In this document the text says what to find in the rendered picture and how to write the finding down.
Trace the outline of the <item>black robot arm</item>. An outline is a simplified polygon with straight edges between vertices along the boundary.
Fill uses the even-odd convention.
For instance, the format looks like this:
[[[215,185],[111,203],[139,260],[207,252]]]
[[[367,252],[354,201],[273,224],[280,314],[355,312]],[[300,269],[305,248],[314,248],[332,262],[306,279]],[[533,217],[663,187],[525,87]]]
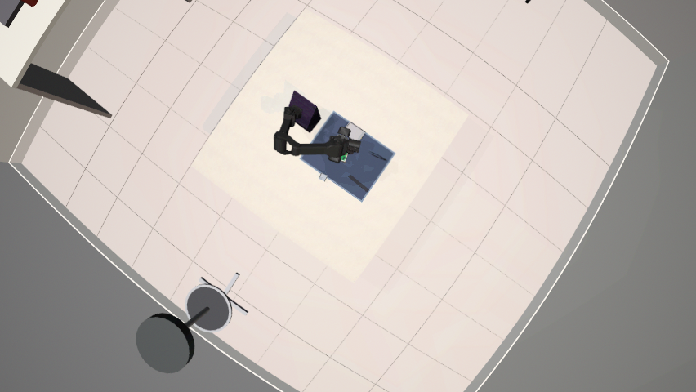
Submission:
[[[326,154],[329,157],[339,158],[346,153],[353,154],[359,152],[361,141],[346,140],[342,136],[330,136],[325,144],[300,144],[296,142],[288,133],[290,127],[295,127],[296,119],[301,119],[303,109],[293,105],[284,107],[283,123],[279,131],[274,134],[274,150],[283,154],[298,157],[308,154]],[[287,142],[292,146],[292,151],[286,150]]]

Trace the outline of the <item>blue-grey flat mat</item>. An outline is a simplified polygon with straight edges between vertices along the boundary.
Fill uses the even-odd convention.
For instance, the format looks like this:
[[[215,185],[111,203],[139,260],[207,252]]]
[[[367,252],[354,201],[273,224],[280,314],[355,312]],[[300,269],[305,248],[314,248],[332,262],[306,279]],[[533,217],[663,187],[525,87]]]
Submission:
[[[349,121],[347,119],[333,110],[315,138],[311,141],[311,144],[327,143],[330,136],[337,136],[339,128],[346,127],[348,123]],[[329,156],[326,154],[302,155],[300,159],[320,174],[323,173],[327,175],[327,178],[331,182],[357,198],[360,202],[363,202],[381,174],[385,171],[391,159],[395,156],[395,152],[385,147],[380,141],[370,136],[367,132],[360,141],[359,152],[348,154],[345,163],[341,161],[339,163],[330,161],[328,160]],[[387,160],[381,159],[379,155]],[[352,175],[362,185],[368,188],[369,191],[366,192],[358,186],[348,177],[349,175]]]

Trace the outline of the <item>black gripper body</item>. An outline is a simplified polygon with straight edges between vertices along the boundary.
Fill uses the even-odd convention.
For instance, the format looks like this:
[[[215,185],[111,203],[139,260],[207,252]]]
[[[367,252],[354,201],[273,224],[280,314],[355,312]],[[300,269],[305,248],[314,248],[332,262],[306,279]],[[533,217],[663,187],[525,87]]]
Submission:
[[[346,128],[346,127],[340,127],[338,130],[338,135],[342,136],[344,139],[345,139],[345,136],[349,137],[350,133],[351,133],[351,130]],[[339,158],[328,157],[328,160],[333,161],[335,163],[339,163],[341,161],[341,157],[339,157]]]

